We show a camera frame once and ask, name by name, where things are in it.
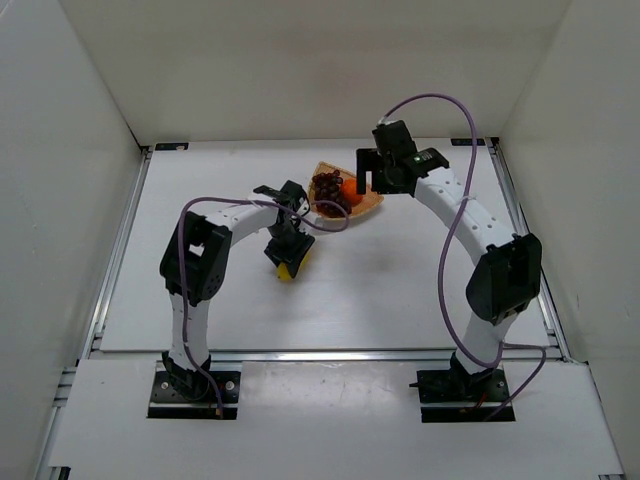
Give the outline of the left aluminium frame rail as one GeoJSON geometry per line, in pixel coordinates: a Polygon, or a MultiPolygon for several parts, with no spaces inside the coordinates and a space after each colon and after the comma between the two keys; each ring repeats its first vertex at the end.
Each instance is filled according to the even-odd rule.
{"type": "Polygon", "coordinates": [[[141,198],[144,182],[146,180],[149,164],[154,152],[154,146],[143,146],[141,158],[136,169],[136,176],[130,188],[121,217],[117,234],[110,251],[104,274],[101,277],[98,293],[92,303],[92,307],[85,322],[85,334],[78,353],[73,357],[71,364],[65,365],[58,378],[54,400],[45,429],[45,437],[39,453],[38,464],[33,479],[68,479],[70,467],[50,466],[49,459],[53,449],[57,430],[63,416],[71,388],[75,379],[76,370],[82,360],[90,358],[92,348],[97,340],[103,336],[105,322],[110,303],[115,291],[116,282],[120,273],[126,246],[133,227],[136,211],[141,198]]]}

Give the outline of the orange fake tangerine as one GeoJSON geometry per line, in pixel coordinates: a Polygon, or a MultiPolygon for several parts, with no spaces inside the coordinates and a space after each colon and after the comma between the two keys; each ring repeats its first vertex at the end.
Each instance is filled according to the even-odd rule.
{"type": "Polygon", "coordinates": [[[363,194],[357,190],[357,181],[355,179],[346,179],[341,186],[342,196],[351,205],[359,204],[363,199],[363,194]]]}

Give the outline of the right black corner bracket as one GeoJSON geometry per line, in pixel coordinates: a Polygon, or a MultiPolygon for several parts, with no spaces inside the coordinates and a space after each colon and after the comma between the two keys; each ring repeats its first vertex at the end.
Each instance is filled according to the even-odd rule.
{"type": "Polygon", "coordinates": [[[476,142],[473,142],[472,138],[451,138],[450,142],[452,146],[456,147],[472,147],[473,145],[483,147],[486,145],[483,138],[478,138],[476,142]]]}

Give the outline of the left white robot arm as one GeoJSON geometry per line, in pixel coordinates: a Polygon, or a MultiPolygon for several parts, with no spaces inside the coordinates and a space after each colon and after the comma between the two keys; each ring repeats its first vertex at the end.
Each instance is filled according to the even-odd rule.
{"type": "Polygon", "coordinates": [[[287,181],[279,190],[259,186],[248,199],[229,202],[208,216],[190,207],[180,215],[159,272],[173,311],[172,344],[162,362],[171,386],[185,400],[221,399],[221,387],[212,384],[210,373],[208,312],[223,284],[231,248],[266,230],[265,255],[281,279],[295,278],[315,242],[301,229],[307,209],[303,187],[287,181]]]}

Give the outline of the purple fake grape bunch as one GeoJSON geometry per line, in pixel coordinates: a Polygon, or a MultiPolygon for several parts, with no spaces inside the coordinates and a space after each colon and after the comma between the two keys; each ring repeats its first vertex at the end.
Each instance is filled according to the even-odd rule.
{"type": "Polygon", "coordinates": [[[343,178],[341,172],[334,169],[322,172],[312,178],[312,193],[314,205],[318,211],[328,217],[343,217],[343,209],[347,214],[352,213],[352,207],[342,192],[343,178]]]}

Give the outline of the yellow fake mango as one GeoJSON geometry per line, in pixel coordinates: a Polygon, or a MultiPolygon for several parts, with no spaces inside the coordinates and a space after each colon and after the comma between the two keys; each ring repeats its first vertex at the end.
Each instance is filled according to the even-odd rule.
{"type": "MultiPolygon", "coordinates": [[[[298,268],[298,273],[300,273],[306,266],[309,257],[310,257],[311,251],[308,251],[304,257],[302,258],[299,268],[298,268]]],[[[289,282],[295,279],[295,276],[292,276],[291,273],[289,272],[289,269],[287,267],[287,265],[285,263],[280,263],[277,268],[276,268],[276,274],[277,274],[277,278],[282,281],[282,282],[289,282]]]]}

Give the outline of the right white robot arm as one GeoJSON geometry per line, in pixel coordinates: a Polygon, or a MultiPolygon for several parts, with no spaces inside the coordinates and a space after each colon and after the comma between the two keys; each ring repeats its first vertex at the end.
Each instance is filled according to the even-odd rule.
{"type": "Polygon", "coordinates": [[[357,190],[410,195],[447,227],[445,242],[458,241],[472,261],[466,331],[454,340],[449,369],[424,384],[443,400],[471,398],[496,370],[509,329],[539,294],[541,243],[502,225],[466,192],[438,150],[417,148],[403,121],[380,123],[372,134],[375,148],[356,152],[357,190]]]}

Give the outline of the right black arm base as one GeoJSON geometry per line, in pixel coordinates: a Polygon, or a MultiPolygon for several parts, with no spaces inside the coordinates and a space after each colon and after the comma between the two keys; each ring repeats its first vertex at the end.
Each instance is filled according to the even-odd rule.
{"type": "Polygon", "coordinates": [[[509,423],[510,390],[502,369],[468,375],[461,367],[422,369],[410,384],[418,391],[423,424],[509,423]]]}

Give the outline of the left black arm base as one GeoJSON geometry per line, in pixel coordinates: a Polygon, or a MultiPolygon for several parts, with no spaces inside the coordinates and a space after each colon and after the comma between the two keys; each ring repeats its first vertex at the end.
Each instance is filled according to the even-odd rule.
{"type": "Polygon", "coordinates": [[[194,387],[187,386],[157,364],[147,407],[150,419],[171,420],[236,420],[241,390],[241,372],[211,371],[220,391],[222,408],[207,379],[199,379],[194,387]]]}

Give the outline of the left black corner bracket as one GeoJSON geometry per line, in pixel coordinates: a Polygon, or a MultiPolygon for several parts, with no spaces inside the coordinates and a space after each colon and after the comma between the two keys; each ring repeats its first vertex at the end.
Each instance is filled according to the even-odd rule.
{"type": "Polygon", "coordinates": [[[184,151],[189,148],[188,142],[162,142],[157,143],[154,147],[155,151],[184,151]]]}

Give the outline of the woven wicker fruit bowl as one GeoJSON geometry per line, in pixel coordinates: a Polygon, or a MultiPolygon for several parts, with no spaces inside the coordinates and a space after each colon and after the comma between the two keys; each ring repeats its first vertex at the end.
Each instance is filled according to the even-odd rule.
{"type": "MultiPolygon", "coordinates": [[[[326,162],[319,162],[313,172],[313,174],[311,175],[311,180],[307,189],[307,193],[308,193],[308,197],[311,201],[311,206],[313,211],[318,214],[319,216],[325,218],[325,219],[342,219],[344,217],[337,217],[337,218],[331,218],[328,216],[325,216],[323,214],[321,214],[317,207],[314,205],[314,195],[312,193],[312,178],[322,172],[330,172],[334,169],[337,169],[341,172],[341,177],[343,178],[343,181],[346,179],[355,179],[356,180],[356,175],[352,172],[349,172],[343,168],[334,166],[332,164],[326,163],[326,162]]],[[[384,197],[381,194],[375,193],[374,191],[372,191],[370,189],[370,185],[367,184],[367,189],[366,189],[366,193],[363,195],[363,199],[362,201],[357,204],[357,205],[351,205],[352,207],[352,213],[349,214],[349,216],[351,218],[353,217],[358,217],[358,216],[362,216],[366,213],[370,213],[371,211],[373,211],[376,207],[378,207],[382,201],[384,200],[384,197]]]]}

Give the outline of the black corner bracket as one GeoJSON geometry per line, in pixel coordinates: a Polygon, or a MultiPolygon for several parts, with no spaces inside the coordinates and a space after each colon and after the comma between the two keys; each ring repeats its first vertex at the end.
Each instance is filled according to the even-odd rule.
{"type": "Polygon", "coordinates": [[[155,151],[184,151],[189,148],[188,142],[162,142],[157,143],[154,147],[155,151]]]}
{"type": "Polygon", "coordinates": [[[451,138],[450,142],[452,146],[456,147],[472,147],[473,145],[483,147],[486,145],[483,138],[478,138],[476,142],[473,142],[472,138],[451,138]]]}

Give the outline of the front aluminium frame rail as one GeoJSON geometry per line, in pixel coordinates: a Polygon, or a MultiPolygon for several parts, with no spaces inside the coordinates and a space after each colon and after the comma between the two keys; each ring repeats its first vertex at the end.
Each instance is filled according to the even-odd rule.
{"type": "MultiPolygon", "coordinates": [[[[547,350],[547,360],[562,360],[560,349],[550,347],[547,350]]],[[[214,362],[346,362],[346,361],[445,361],[452,355],[452,349],[400,349],[400,350],[213,350],[210,352],[214,362]]],[[[105,351],[93,350],[89,358],[133,359],[157,358],[160,351],[105,351]]],[[[533,361],[540,358],[540,352],[535,349],[507,350],[504,360],[533,361]]]]}

